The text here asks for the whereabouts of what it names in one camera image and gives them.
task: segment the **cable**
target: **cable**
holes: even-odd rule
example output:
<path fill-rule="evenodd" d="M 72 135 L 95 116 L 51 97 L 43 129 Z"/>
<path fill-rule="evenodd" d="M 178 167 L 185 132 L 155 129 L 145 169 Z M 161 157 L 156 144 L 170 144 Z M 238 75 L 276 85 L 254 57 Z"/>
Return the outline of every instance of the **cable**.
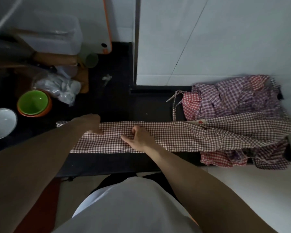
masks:
<path fill-rule="evenodd" d="M 16 9 L 20 6 L 23 0 L 16 0 L 11 9 L 3 16 L 3 18 L 0 20 L 0 29 L 5 24 L 5 22 L 11 17 L 11 15 L 16 11 Z"/>

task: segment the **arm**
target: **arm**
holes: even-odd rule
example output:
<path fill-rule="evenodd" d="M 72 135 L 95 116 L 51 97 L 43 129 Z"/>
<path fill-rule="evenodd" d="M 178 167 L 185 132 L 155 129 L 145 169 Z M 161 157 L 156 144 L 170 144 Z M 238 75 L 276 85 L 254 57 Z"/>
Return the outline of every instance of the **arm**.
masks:
<path fill-rule="evenodd" d="M 121 138 L 153 159 L 204 233 L 276 233 L 221 181 L 156 144 L 146 129 L 136 125 L 132 133 L 134 140 Z"/>
<path fill-rule="evenodd" d="M 100 117 L 85 115 L 0 151 L 0 232 L 13 232 L 88 130 L 101 134 Z"/>

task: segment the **green bowl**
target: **green bowl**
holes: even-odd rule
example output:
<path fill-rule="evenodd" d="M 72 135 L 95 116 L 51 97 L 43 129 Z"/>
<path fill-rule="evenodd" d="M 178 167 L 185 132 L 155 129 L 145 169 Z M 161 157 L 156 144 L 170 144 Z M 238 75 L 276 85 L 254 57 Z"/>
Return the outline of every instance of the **green bowl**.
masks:
<path fill-rule="evenodd" d="M 23 94 L 17 102 L 17 107 L 24 114 L 35 115 L 46 109 L 48 104 L 47 95 L 38 90 L 33 90 Z"/>

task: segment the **pile of cloth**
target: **pile of cloth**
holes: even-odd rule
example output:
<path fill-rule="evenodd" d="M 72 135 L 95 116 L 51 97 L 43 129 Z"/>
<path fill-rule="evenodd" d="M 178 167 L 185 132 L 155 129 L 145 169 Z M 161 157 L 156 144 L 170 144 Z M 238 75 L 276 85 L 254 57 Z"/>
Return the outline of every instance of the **pile of cloth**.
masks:
<path fill-rule="evenodd" d="M 278 93 L 278 87 L 269 76 L 253 75 L 221 81 L 215 85 L 197 83 L 192 86 L 191 92 L 176 91 L 169 100 L 183 94 L 182 100 L 177 105 L 182 103 L 188 121 L 198 121 L 199 124 L 206 125 L 207 120 L 212 118 L 256 112 L 264 114 L 265 119 L 270 121 L 288 121 L 277 98 Z M 177 105 L 174 100 L 172 115 L 174 121 Z M 260 126 L 261 131 L 267 132 L 261 124 L 253 126 Z M 287 145 L 287 137 L 283 137 L 275 144 L 262 147 L 256 145 L 246 149 L 201 151 L 201 162 L 206 165 L 233 167 L 244 166 L 248 158 L 252 158 L 257 168 L 282 170 L 289 165 L 283 157 Z"/>

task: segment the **orange trim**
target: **orange trim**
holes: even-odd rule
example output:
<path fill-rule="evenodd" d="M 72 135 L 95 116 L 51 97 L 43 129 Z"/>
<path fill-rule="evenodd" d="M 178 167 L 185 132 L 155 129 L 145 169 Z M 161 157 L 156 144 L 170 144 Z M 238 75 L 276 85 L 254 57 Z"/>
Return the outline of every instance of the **orange trim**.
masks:
<path fill-rule="evenodd" d="M 104 8 L 105 8 L 105 15 L 106 15 L 106 21 L 107 21 L 107 27 L 108 27 L 108 34 L 109 34 L 109 40 L 110 40 L 110 45 L 111 45 L 111 50 L 110 52 L 112 51 L 112 42 L 111 42 L 111 31 L 110 31 L 110 27 L 109 27 L 109 20 L 108 20 L 108 15 L 107 15 L 107 8 L 106 8 L 106 2 L 105 0 L 103 0 L 103 3 L 104 3 Z M 104 49 L 103 50 L 103 53 L 104 54 L 109 54 L 110 52 L 108 52 L 108 49 Z"/>

